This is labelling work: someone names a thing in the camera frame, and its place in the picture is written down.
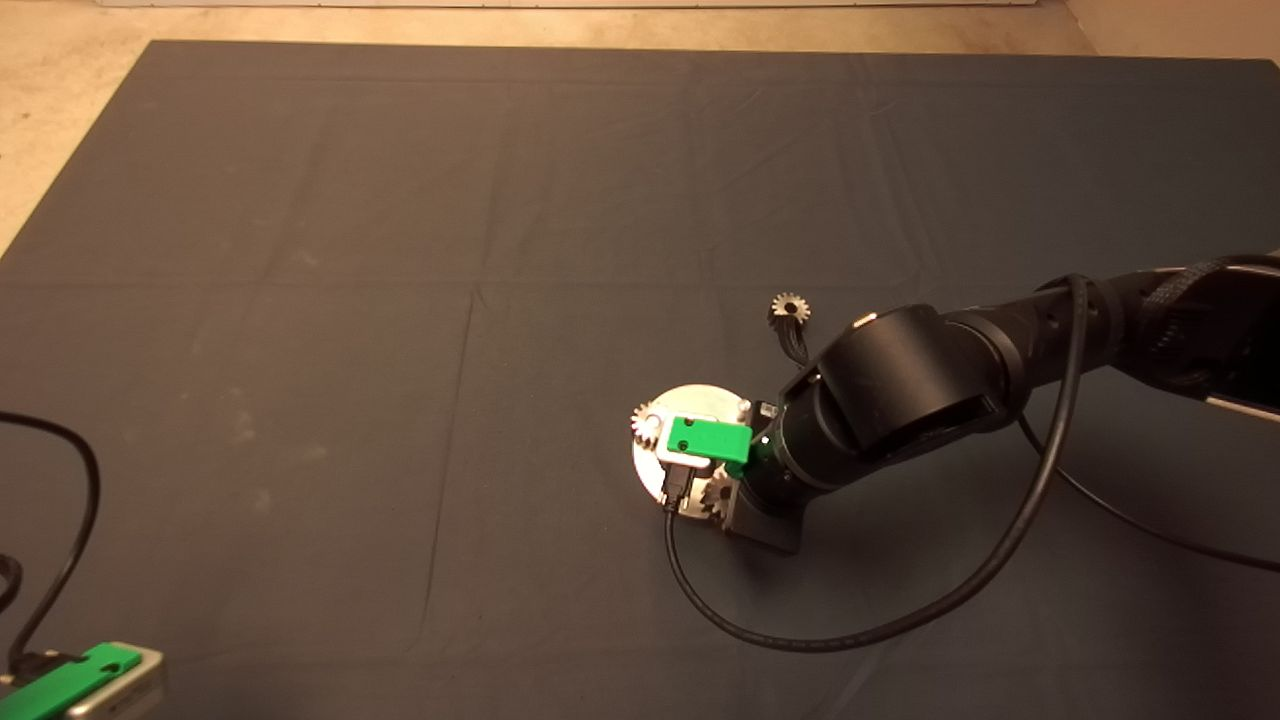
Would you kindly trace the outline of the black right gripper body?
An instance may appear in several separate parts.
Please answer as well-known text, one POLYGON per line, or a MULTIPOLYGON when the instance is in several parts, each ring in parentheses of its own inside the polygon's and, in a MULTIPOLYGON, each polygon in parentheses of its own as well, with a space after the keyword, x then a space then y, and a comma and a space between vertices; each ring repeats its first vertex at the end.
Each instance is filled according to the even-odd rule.
POLYGON ((751 432, 748 460, 726 473, 732 489, 724 500, 724 530, 781 553, 801 546, 804 502, 776 430, 780 410, 767 401, 746 402, 751 432))

